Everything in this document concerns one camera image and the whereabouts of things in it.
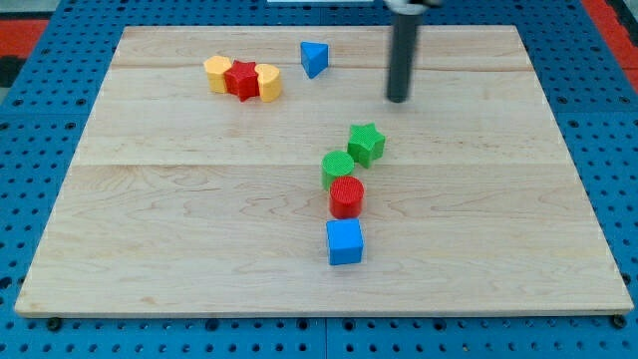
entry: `blue cube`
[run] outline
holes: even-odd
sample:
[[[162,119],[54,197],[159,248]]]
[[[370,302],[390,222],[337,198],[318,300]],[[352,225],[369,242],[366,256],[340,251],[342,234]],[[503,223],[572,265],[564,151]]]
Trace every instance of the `blue cube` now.
[[[328,45],[302,42],[301,65],[309,78],[314,79],[323,69],[328,67]]]
[[[358,218],[329,220],[326,230],[330,265],[361,262],[363,234]]]

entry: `blue pegboard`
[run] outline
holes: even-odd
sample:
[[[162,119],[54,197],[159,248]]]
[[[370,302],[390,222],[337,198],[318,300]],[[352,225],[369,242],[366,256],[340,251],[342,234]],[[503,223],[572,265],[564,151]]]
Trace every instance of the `blue pegboard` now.
[[[383,25],[373,6],[65,0],[0,107],[0,357],[636,357],[638,319],[29,320],[13,304],[126,25]],[[429,24],[514,24],[637,297],[638,99],[577,1],[448,0]]]

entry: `wood grain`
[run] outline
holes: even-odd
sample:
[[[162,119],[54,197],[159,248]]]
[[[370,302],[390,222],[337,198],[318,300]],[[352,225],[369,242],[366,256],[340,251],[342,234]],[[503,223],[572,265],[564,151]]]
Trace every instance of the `wood grain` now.
[[[411,101],[386,27],[127,28],[16,310],[30,317],[501,316],[633,307],[513,27],[424,27]],[[331,46],[308,80],[299,42]],[[211,55],[271,63],[270,104]],[[331,267],[320,162],[375,122],[366,249]]]

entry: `green star block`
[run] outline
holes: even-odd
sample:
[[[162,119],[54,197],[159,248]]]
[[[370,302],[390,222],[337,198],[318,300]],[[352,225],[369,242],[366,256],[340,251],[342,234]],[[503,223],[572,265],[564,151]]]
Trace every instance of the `green star block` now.
[[[350,127],[348,154],[366,169],[372,165],[373,160],[381,158],[385,144],[386,137],[377,131],[375,124]]]
[[[321,162],[321,184],[325,190],[339,177],[347,176],[355,168],[355,161],[348,153],[333,151],[328,153]]]

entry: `toy block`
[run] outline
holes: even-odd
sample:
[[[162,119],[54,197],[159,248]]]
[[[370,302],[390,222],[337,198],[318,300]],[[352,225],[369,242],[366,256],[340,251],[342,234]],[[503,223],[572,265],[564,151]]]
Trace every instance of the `toy block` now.
[[[203,68],[208,77],[210,90],[219,94],[225,94],[226,80],[223,74],[231,67],[230,59],[224,56],[213,56],[203,62]]]
[[[356,163],[368,169],[373,160],[380,159],[386,144],[386,137],[377,132],[375,124],[350,127],[348,154]]]
[[[263,102],[272,102],[281,94],[281,76],[279,69],[268,64],[255,66],[259,97]]]
[[[329,220],[326,232],[330,265],[361,262],[364,241],[359,219]]]
[[[328,45],[302,42],[301,65],[310,79],[314,79],[328,67]]]
[[[255,66],[254,62],[244,63],[235,60],[232,67],[223,74],[228,93],[236,95],[241,102],[259,96]]]
[[[330,185],[330,212],[335,218],[356,218],[361,214],[364,188],[360,180],[343,176]]]
[[[321,184],[325,190],[330,189],[333,180],[349,175],[355,168],[355,162],[348,153],[333,151],[324,156],[321,162]]]

